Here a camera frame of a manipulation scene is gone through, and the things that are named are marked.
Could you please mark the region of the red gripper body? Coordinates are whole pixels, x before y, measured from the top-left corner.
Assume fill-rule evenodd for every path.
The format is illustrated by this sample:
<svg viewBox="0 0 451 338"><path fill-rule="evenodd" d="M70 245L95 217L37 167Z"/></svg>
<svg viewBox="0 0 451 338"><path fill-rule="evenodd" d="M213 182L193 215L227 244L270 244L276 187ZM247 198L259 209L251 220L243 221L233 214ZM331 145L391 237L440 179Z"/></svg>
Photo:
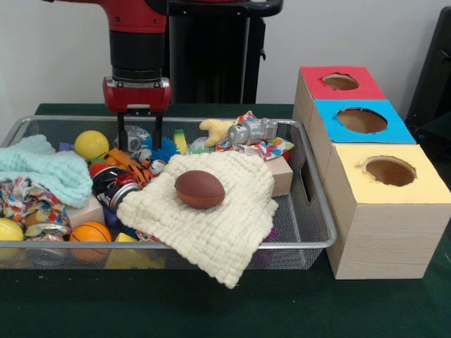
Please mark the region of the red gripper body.
<svg viewBox="0 0 451 338"><path fill-rule="evenodd" d="M126 82L105 77L102 88L105 105L112 113L136 109L165 113L171 100L171 85L167 77L151 82Z"/></svg>

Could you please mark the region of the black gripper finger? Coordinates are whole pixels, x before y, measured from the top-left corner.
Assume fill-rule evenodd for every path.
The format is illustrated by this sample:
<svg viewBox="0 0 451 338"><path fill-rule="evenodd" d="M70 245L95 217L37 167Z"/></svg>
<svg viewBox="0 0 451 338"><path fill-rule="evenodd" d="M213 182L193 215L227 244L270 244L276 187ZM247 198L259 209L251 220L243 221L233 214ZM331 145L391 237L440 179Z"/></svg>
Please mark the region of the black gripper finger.
<svg viewBox="0 0 451 338"><path fill-rule="evenodd" d="M128 133L125 129L125 114L117 113L118 121L118 148L121 151L128 150Z"/></svg>
<svg viewBox="0 0 451 338"><path fill-rule="evenodd" d="M163 113L152 112L151 116L155 117L155 126L152 134L152 149L159 150L161 148Z"/></svg>

